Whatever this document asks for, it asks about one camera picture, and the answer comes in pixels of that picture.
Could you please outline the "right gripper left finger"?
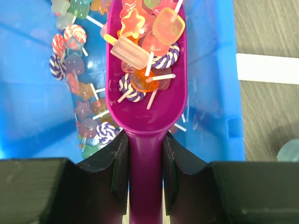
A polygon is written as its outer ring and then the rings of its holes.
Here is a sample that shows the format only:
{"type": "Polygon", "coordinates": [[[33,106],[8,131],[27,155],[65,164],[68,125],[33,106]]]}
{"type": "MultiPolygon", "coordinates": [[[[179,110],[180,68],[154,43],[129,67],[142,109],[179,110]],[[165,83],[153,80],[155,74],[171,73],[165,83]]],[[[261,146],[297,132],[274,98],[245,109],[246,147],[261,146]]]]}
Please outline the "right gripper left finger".
{"type": "Polygon", "coordinates": [[[0,162],[3,224],[120,224],[127,198],[124,132],[78,164],[66,158],[0,162]]]}

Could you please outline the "blue plastic bin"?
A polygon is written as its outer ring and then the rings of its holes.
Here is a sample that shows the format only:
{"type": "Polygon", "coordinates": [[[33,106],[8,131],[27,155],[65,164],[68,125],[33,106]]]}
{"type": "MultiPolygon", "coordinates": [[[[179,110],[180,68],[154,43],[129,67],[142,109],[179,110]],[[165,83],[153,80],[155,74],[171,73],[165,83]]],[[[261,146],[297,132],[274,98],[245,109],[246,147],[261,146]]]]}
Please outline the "blue plastic bin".
{"type": "MultiPolygon", "coordinates": [[[[56,17],[49,0],[0,3],[0,156],[82,160],[78,100],[49,68],[56,17]]],[[[245,160],[234,4],[186,0],[186,131],[175,138],[205,161],[245,160]]]]}

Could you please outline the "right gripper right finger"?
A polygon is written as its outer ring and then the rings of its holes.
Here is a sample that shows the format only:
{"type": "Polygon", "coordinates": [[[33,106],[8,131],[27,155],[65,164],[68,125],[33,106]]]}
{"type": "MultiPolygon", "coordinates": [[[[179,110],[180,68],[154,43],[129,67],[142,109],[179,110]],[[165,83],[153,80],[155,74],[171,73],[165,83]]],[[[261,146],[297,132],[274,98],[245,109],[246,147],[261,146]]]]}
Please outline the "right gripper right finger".
{"type": "Polygon", "coordinates": [[[296,162],[207,163],[170,134],[163,140],[164,198],[172,224],[296,224],[296,162]]]}

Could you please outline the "purple plastic scoop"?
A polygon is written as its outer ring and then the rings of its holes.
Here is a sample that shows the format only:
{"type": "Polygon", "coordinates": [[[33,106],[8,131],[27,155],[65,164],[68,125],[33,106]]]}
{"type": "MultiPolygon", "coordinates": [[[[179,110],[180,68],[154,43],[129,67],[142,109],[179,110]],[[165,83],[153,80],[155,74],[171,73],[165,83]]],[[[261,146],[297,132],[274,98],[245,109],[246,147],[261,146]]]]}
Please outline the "purple plastic scoop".
{"type": "Polygon", "coordinates": [[[138,103],[118,102],[118,82],[123,75],[121,60],[106,49],[106,101],[117,124],[128,136],[129,146],[129,222],[160,224],[163,221],[163,140],[180,119],[187,102],[187,32],[178,39],[180,55],[169,89],[160,91],[147,109],[150,96],[138,103]]]}

